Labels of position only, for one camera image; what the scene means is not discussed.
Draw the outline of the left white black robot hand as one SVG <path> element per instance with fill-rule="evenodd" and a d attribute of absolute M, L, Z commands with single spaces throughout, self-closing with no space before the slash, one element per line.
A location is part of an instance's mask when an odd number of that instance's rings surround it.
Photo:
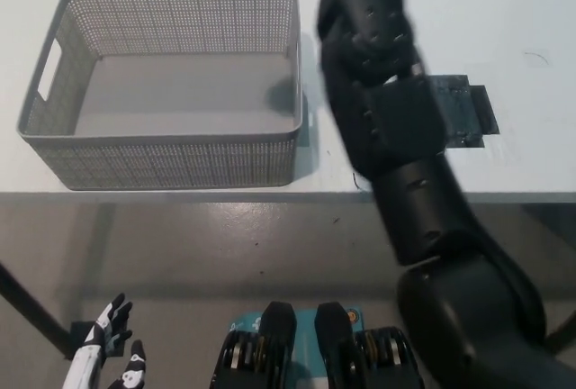
<path fill-rule="evenodd" d="M 106 360 L 132 336 L 127 328 L 133 303 L 124 293 L 111 300 L 94 321 L 80 348 L 72 358 L 63 388 L 97 388 Z M 130 348 L 129 361 L 109 388 L 144 388 L 147 356 L 143 342 L 136 339 Z"/>

